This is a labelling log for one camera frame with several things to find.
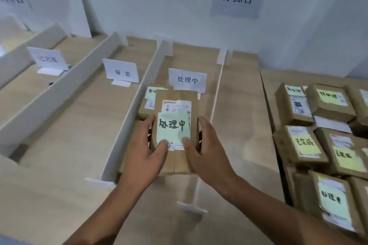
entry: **person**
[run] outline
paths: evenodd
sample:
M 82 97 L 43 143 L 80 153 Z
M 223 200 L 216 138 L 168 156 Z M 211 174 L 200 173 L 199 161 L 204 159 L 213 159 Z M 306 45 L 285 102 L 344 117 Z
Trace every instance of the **person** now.
M 168 142 L 162 140 L 150 153 L 147 147 L 148 117 L 136 130 L 126 155 L 125 171 L 103 204 L 64 245 L 112 244 L 142 193 L 155 180 L 165 160 Z M 214 127 L 204 117 L 201 153 L 189 138 L 182 144 L 195 172 L 225 200 L 237 207 L 275 244 L 357 244 L 341 232 L 252 187 L 237 176 Z

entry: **brown box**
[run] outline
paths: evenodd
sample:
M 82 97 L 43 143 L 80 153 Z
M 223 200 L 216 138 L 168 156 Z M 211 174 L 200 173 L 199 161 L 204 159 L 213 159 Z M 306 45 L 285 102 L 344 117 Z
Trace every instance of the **brown box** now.
M 127 149 L 129 148 L 129 146 L 131 145 L 131 142 L 132 142 L 132 139 L 133 139 L 133 136 L 137 130 L 137 128 L 143 123 L 143 121 L 140 121 L 140 120 L 136 120 L 134 122 L 134 125 L 133 125 L 133 130 L 132 130 L 132 134 L 130 136 L 130 139 L 129 139 L 129 142 L 128 142 L 128 146 L 127 146 Z M 122 159 L 122 164 L 120 166 L 120 169 L 119 169 L 119 172 L 120 173 L 123 173 L 124 172 L 124 165 L 125 165 L 125 159 L 126 159 L 126 154 L 127 152 L 125 151 L 124 152 L 124 158 Z
M 366 236 L 350 185 L 346 180 L 330 177 L 311 170 L 309 171 L 309 175 L 298 174 L 295 180 L 296 196 L 301 211 L 326 222 L 351 237 L 364 238 Z M 322 210 L 321 196 L 327 196 L 326 198 L 331 200 L 332 205 L 338 203 L 338 201 L 345 201 L 345 198 L 335 197 L 334 194 L 326 192 L 328 189 L 320 190 L 319 183 L 323 184 L 323 186 L 327 185 L 332 189 L 340 190 L 339 193 L 343 192 L 345 194 L 352 227 L 344 227 L 340 223 L 333 222 L 328 212 Z
M 313 167 L 329 162 L 311 127 L 283 126 L 273 137 L 281 159 L 287 165 Z
M 311 84 L 306 89 L 306 97 L 313 115 L 345 123 L 356 116 L 343 88 Z
M 347 181 L 352 188 L 352 194 L 355 199 L 356 207 L 360 214 L 366 236 L 368 233 L 368 181 L 357 177 L 349 177 Z
M 323 167 L 324 173 L 368 179 L 368 158 L 355 144 L 352 134 L 326 128 L 318 128 L 315 134 L 330 160 L 329 164 Z M 360 171 L 350 168 L 352 163 L 358 163 Z
M 344 88 L 356 112 L 356 117 L 349 123 L 349 126 L 352 129 L 354 135 L 367 135 L 368 106 L 365 100 L 368 99 L 368 91 L 351 85 L 347 85 Z
M 138 109 L 138 118 L 140 120 L 145 120 L 150 114 L 154 113 L 154 109 L 146 109 L 145 108 L 146 103 L 147 103 L 147 99 L 145 97 L 147 95 L 147 91 L 149 90 L 149 87 L 163 87 L 163 88 L 166 88 L 166 89 L 169 89 L 169 90 L 173 88 L 172 86 L 165 85 L 165 84 L 157 84 L 157 83 L 149 84 L 149 86 L 146 89 L 145 96 L 142 99 L 142 103 L 140 104 L 140 107 Z
M 154 114 L 156 119 L 152 125 L 152 141 L 150 142 L 152 150 L 157 146 L 157 124 L 158 113 L 161 112 L 164 100 L 184 100 L 191 101 L 191 126 L 190 139 L 198 147 L 199 146 L 199 132 L 198 132 L 198 94 L 196 91 L 189 90 L 157 90 L 156 101 L 154 105 Z M 184 150 L 168 151 L 165 163 L 160 174 L 190 174 L 194 173 L 192 166 L 186 158 Z
M 282 125 L 310 126 L 314 123 L 301 87 L 281 83 L 275 92 L 275 99 Z

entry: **green sticky note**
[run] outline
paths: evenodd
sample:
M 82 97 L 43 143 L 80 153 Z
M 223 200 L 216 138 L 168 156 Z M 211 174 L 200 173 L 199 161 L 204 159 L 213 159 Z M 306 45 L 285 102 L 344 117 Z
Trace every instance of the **green sticky note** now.
M 157 117 L 157 143 L 166 139 L 174 145 L 181 145 L 182 138 L 190 138 L 188 114 L 183 112 L 159 112 Z
M 336 218 L 352 223 L 345 192 L 318 182 L 320 203 L 324 210 Z
M 161 90 L 167 90 L 167 88 L 163 88 L 163 87 L 154 87 L 154 86 L 149 86 L 147 87 L 146 90 L 146 95 L 145 95 L 145 99 L 148 100 L 155 100 L 156 99 L 156 90 L 157 89 L 161 89 Z

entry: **stack of boxes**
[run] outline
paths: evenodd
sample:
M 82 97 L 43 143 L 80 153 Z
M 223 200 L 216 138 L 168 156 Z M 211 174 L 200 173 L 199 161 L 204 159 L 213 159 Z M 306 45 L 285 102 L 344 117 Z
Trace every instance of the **stack of boxes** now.
M 368 137 L 368 91 L 282 83 L 275 98 L 283 126 L 273 137 L 294 206 L 366 239 L 368 140 L 357 136 Z
M 154 114 L 156 118 L 148 134 L 147 149 L 153 152 L 161 139 L 169 141 L 169 150 L 159 175 L 194 173 L 184 148 L 178 140 L 183 136 L 190 137 L 199 149 L 197 92 L 173 90 L 169 85 L 150 84 L 138 110 L 127 149 L 131 145 L 136 128 L 150 114 Z M 126 153 L 124 153 L 120 173 L 124 172 L 125 160 Z

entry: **person's right hand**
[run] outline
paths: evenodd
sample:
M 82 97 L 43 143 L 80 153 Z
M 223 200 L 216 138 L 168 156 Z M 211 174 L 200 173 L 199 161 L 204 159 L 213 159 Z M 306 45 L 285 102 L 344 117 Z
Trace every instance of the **person's right hand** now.
M 237 175 L 230 165 L 214 127 L 202 116 L 198 117 L 198 120 L 202 125 L 201 154 L 189 138 L 182 138 L 182 144 L 195 172 L 222 195 Z

